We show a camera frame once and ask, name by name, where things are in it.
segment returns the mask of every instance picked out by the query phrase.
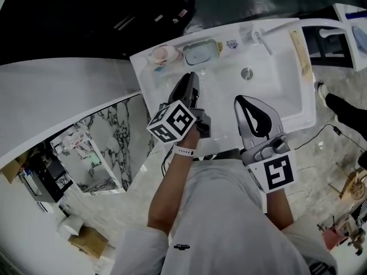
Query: sink drain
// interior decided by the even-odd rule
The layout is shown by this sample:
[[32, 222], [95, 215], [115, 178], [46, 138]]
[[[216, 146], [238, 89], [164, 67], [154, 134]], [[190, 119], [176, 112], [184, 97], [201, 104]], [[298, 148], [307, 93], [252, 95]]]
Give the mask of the sink drain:
[[250, 80], [250, 79], [252, 79], [252, 76], [253, 76], [253, 72], [249, 67], [246, 67], [246, 68], [242, 69], [241, 77], [244, 80]]

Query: white sink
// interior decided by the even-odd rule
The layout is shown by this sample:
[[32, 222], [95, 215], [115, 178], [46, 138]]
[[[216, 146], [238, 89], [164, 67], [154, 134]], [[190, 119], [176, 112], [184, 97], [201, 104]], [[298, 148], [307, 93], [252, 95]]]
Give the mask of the white sink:
[[[160, 103], [168, 100], [178, 80], [187, 72], [196, 72], [200, 78], [200, 97], [197, 106], [205, 109], [212, 119], [212, 137], [202, 139], [199, 155], [241, 147], [237, 129], [234, 99], [237, 95], [255, 97], [264, 101], [279, 113], [284, 130], [295, 131], [315, 124], [314, 87], [312, 80], [302, 76], [299, 58], [288, 31], [267, 37], [273, 55], [260, 44], [243, 43], [243, 34], [252, 28], [272, 29], [295, 19], [272, 19], [236, 23], [204, 30], [180, 37], [166, 44], [182, 49], [188, 44], [213, 38], [224, 45], [219, 59], [190, 66], [183, 59], [165, 66], [160, 71], [145, 59], [154, 48], [131, 57], [149, 113], [153, 116]], [[236, 40], [234, 50], [225, 45], [226, 40]], [[245, 80], [244, 68], [253, 76]]]

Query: black cable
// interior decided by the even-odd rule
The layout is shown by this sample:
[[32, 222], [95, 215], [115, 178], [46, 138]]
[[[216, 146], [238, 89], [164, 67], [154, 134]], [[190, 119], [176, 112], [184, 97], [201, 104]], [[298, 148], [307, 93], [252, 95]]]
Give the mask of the black cable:
[[308, 142], [301, 144], [298, 148], [296, 148], [296, 149], [294, 149], [294, 150], [298, 150], [298, 149], [302, 148], [304, 145], [308, 144], [310, 141], [312, 141], [313, 139], [317, 138], [317, 137], [318, 137], [318, 135], [323, 131], [323, 129], [324, 129], [325, 127], [327, 127], [328, 125], [330, 125], [330, 126], [334, 127], [334, 126], [333, 126], [333, 125], [331, 125], [331, 124], [325, 124], [325, 125], [323, 126], [323, 128], [321, 128], [321, 129], [320, 129], [320, 131], [317, 133], [317, 135], [315, 135], [315, 136], [314, 136], [312, 139], [310, 139]]
[[165, 174], [167, 173], [166, 171], [166, 161], [168, 159], [168, 157], [171, 155], [172, 153], [172, 149], [173, 149], [173, 146], [171, 147], [171, 149], [168, 151], [167, 155], [165, 156], [163, 162], [162, 162], [162, 165], [161, 165], [161, 171], [162, 171], [162, 175], [165, 176]]
[[363, 150], [363, 152], [365, 152], [366, 150], [363, 149], [359, 144], [357, 144], [354, 140], [352, 140], [350, 137], [346, 136], [344, 133], [340, 132], [343, 136], [345, 136], [347, 139], [351, 140], [353, 143], [356, 144], [357, 147], [359, 147], [361, 150]]
[[323, 131], [323, 129], [325, 128], [325, 127], [327, 127], [328, 125], [330, 125], [330, 126], [332, 126], [333, 127], [333, 130], [334, 130], [334, 132], [337, 134], [337, 135], [343, 135], [343, 136], [345, 136], [347, 139], [349, 139], [349, 140], [351, 140], [358, 148], [360, 148], [360, 149], [362, 149], [363, 150], [363, 152], [365, 152], [366, 150], [365, 149], [363, 149], [360, 145], [358, 145], [354, 140], [352, 140], [350, 137], [348, 137], [348, 136], [346, 136], [344, 133], [342, 133], [341, 132], [341, 130], [339, 129], [339, 128], [337, 128], [336, 126], [334, 126], [334, 125], [332, 125], [332, 124], [325, 124], [324, 126], [323, 126], [323, 128], [321, 128], [320, 129], [320, 131], [314, 136], [314, 137], [312, 137], [309, 141], [307, 141], [307, 142], [305, 142], [304, 144], [301, 144], [298, 148], [296, 148], [296, 149], [294, 149], [294, 150], [298, 150], [298, 149], [300, 149], [300, 148], [302, 148], [304, 145], [306, 145], [306, 144], [308, 144], [309, 142], [311, 142], [313, 139], [315, 139], [315, 138], [317, 138], [318, 137], [318, 135]]

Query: black and white marker cube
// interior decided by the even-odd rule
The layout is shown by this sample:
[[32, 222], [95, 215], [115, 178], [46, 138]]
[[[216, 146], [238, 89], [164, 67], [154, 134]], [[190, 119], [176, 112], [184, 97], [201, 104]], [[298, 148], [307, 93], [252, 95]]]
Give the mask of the black and white marker cube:
[[246, 166], [255, 181], [266, 194], [280, 190], [297, 181], [294, 151]]
[[161, 142], [170, 144], [182, 140], [195, 121], [195, 116], [178, 100], [159, 110], [147, 130]]

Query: black pants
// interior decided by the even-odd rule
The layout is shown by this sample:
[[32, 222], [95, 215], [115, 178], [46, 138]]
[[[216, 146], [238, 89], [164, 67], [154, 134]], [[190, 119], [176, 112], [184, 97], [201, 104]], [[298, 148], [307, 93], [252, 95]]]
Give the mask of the black pants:
[[338, 121], [359, 132], [367, 140], [367, 111], [358, 109], [335, 95], [328, 94], [326, 105], [338, 115]]

